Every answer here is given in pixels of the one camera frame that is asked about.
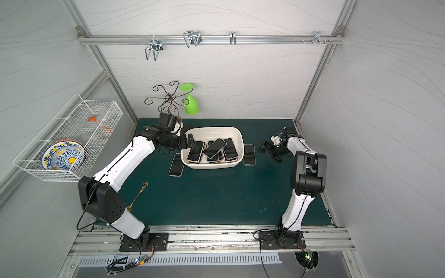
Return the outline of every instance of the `black mounting plate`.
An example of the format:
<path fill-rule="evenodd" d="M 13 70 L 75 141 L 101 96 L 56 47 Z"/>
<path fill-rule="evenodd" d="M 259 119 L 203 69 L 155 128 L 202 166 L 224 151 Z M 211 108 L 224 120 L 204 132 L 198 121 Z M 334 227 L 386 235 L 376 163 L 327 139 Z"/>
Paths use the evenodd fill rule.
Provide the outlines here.
<path fill-rule="evenodd" d="M 275 238 L 277 232 L 261 231 L 258 232 L 260 240 L 260 248 L 263 250 L 274 250 L 274 249 L 300 249 L 295 244 L 301 246 L 301 248 L 306 248 L 306 243 L 304 242 L 304 236 L 302 231 L 297 231 L 295 238 L 286 238 L 280 233 L 278 240 Z"/>
<path fill-rule="evenodd" d="M 150 233 L 150 240 L 154 240 L 154 251 L 158 252 L 167 250 L 168 236 L 168 233 Z M 142 251 L 151 251 L 151 245 L 147 250 Z M 126 241 L 121 243 L 119 252 L 139 252 L 139 248 L 134 242 Z"/>

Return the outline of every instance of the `white plastic tub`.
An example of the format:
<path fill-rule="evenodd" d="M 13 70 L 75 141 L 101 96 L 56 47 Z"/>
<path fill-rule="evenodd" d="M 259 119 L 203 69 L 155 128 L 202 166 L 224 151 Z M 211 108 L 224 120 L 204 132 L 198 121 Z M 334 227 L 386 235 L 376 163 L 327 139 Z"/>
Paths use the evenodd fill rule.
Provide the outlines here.
<path fill-rule="evenodd" d="M 204 141 L 207 144 L 208 141 L 215 141 L 218 138 L 227 139 L 232 138 L 233 144 L 235 145 L 236 152 L 238 153 L 238 158 L 235 161 L 221 161 L 220 163 L 211 164 L 207 161 L 205 154 L 202 154 L 201 163 L 189 163 L 187 161 L 187 156 L 189 155 L 190 149 L 183 149 L 181 151 L 181 159 L 185 165 L 193 169 L 221 169 L 235 167 L 238 163 L 243 160 L 244 157 L 244 142 L 241 132 L 234 127 L 229 126 L 218 126 L 218 127 L 201 127 L 197 129 L 190 129 L 187 134 L 193 134 L 193 138 L 196 141 Z"/>

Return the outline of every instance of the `gold spoon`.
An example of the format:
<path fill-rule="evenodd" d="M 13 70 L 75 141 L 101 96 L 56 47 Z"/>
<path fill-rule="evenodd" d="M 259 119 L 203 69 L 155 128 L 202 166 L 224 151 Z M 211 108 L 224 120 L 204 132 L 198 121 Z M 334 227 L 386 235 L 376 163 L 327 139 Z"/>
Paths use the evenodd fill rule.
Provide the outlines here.
<path fill-rule="evenodd" d="M 131 208 L 134 204 L 134 201 L 136 201 L 136 199 L 139 197 L 139 195 L 141 195 L 142 191 L 144 191 L 144 189 L 148 186 L 148 181 L 144 182 L 144 185 L 142 186 L 141 190 L 139 190 L 139 193 L 136 195 L 136 198 L 133 200 L 133 202 L 131 203 L 131 205 L 128 207 L 128 211 L 131 211 Z"/>

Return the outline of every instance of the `dark green mat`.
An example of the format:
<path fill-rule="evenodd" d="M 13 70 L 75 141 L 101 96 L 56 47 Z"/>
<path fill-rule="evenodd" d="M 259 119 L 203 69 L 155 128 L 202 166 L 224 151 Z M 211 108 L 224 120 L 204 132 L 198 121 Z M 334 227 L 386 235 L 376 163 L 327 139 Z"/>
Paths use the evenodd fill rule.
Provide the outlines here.
<path fill-rule="evenodd" d="M 140 119 L 137 129 L 157 119 Z M 184 119 L 194 127 L 233 126 L 243 135 L 245 144 L 257 149 L 265 140 L 293 126 L 291 120 Z M 168 175 L 174 153 L 157 150 L 149 155 L 128 177 L 119 194 L 127 205 L 142 184 L 149 186 L 139 196 L 131 211 L 147 225 L 212 225 L 278 223 L 291 197 L 289 179 L 292 157 L 273 162 L 268 153 L 257 153 L 256 166 L 241 162 L 228 169 L 190 169 L 182 177 Z M 307 209 L 303 225 L 330 225 L 331 221 L 318 196 Z"/>

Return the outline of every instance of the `scrollwork metal stand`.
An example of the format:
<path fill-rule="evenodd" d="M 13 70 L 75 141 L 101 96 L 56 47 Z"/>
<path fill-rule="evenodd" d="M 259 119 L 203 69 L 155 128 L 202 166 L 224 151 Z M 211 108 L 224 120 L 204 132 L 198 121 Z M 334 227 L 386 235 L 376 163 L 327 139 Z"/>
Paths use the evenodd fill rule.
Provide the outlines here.
<path fill-rule="evenodd" d="M 163 103 L 162 103 L 160 106 L 158 106 L 158 111 L 159 111 L 160 113 L 164 112 L 164 113 L 169 113 L 169 114 L 171 114 L 171 115 L 173 115 L 173 113 L 176 113 L 177 115 L 175 115 L 175 116 L 179 116 L 178 107 L 177 107 L 176 105 L 179 105 L 179 106 L 186 106 L 187 104 L 189 104 L 189 101 L 188 101 L 188 99 L 183 99 L 183 100 L 182 100 L 182 103 L 183 103 L 184 105 L 181 105 L 181 104 L 179 104 L 179 103 L 177 103 L 177 102 L 175 101 L 175 98 L 176 98 L 176 97 L 182 97 L 182 96 L 185 96 L 186 94 L 190 93 L 191 91 L 188 92 L 188 93 L 182 94 L 182 95 L 180 95 L 180 96 L 176 96 L 176 91 L 178 90 L 179 82 L 178 82 L 178 81 L 172 81 L 172 82 L 169 83 L 169 85 L 170 85 L 170 86 L 175 86 L 175 85 L 176 85 L 176 89 L 174 90 L 174 93 L 173 93 L 173 94 L 167 93 L 167 91 L 166 91 L 166 89 L 164 88 L 164 86 L 162 86 L 162 85 L 156 85 L 156 86 L 153 87 L 152 90 L 153 90 L 154 92 L 157 92 L 157 91 L 159 91 L 159 87 L 162 87 L 162 89 L 164 89 L 164 92 L 166 93 L 166 96 L 165 96 L 165 97 L 148 97 L 148 98 L 146 98 L 146 99 L 144 100 L 144 103 L 145 103 L 146 105 L 151 105 L 151 104 L 153 104 L 153 101 L 152 101 L 152 100 L 149 100 L 149 98 L 164 99 Z"/>

